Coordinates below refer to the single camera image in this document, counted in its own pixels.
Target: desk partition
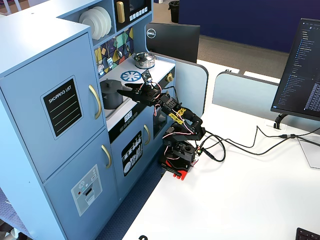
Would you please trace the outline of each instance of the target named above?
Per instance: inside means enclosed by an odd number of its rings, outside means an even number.
[[[279,113],[270,109],[277,89],[275,82],[222,72],[215,80],[212,103],[274,121]],[[287,116],[281,123],[309,132],[320,127],[319,121],[296,116]]]

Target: trash can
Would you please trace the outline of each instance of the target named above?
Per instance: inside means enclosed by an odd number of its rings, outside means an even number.
[[[179,5],[180,1],[169,2],[168,10],[171,10],[171,21],[176,24],[179,23]]]

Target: blue snowflake decal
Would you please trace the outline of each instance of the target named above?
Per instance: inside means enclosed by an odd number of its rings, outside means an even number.
[[[138,71],[126,71],[121,74],[121,79],[126,82],[135,82],[141,79],[141,74]]]

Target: black robotic arm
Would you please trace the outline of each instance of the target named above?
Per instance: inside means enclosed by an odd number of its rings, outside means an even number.
[[[156,87],[152,85],[152,82],[145,82],[143,84],[127,83],[125,86],[132,90],[118,90],[117,92],[137,103],[149,107],[157,106],[174,120],[162,137],[166,149],[160,162],[163,169],[183,180],[192,163],[195,162],[198,150],[188,141],[200,141],[203,138],[206,133],[205,128],[201,127],[203,121],[168,93],[162,93],[159,85]]]

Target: computer monitor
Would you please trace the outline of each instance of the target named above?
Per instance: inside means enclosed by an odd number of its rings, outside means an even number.
[[[316,120],[320,125],[320,20],[300,20],[271,111]],[[320,143],[319,136],[305,138]],[[320,168],[320,147],[299,142],[310,167]]]
[[[149,23],[146,46],[150,52],[197,63],[200,26]]]

